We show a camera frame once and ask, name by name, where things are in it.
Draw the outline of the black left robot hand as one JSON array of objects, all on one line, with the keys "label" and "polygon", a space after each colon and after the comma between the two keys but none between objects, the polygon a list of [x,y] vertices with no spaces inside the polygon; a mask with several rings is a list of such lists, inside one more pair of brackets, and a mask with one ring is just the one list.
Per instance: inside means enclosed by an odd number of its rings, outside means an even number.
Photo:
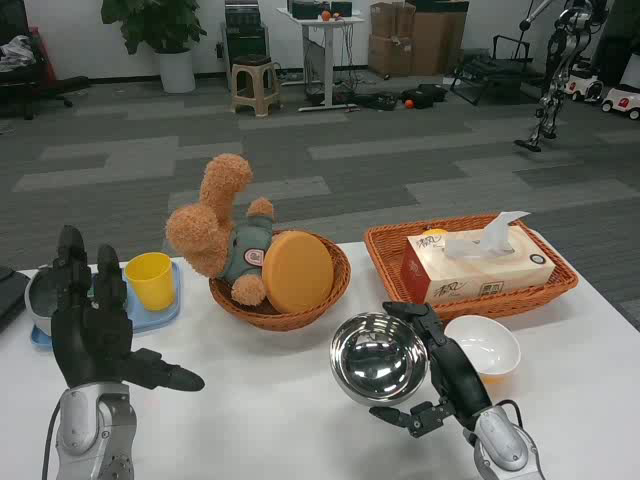
[{"label": "black left robot hand", "polygon": [[116,251],[98,251],[98,273],[87,262],[81,232],[62,228],[53,261],[57,307],[51,317],[56,362],[70,388],[123,381],[147,388],[197,392],[204,380],[179,365],[168,364],[149,349],[131,350],[133,324],[124,303],[127,287]]}]

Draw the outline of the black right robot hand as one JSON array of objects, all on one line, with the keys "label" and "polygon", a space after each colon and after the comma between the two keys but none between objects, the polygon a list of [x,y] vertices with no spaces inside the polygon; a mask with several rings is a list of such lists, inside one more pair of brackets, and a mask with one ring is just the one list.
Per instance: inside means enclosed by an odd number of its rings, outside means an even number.
[{"label": "black right robot hand", "polygon": [[469,431],[475,429],[479,412],[493,403],[479,374],[459,344],[444,333],[444,324],[428,304],[397,301],[383,303],[386,313],[408,324],[426,348],[431,383],[440,403],[428,401],[413,407],[408,414],[387,406],[374,406],[369,413],[418,438],[442,426],[453,416]]}]

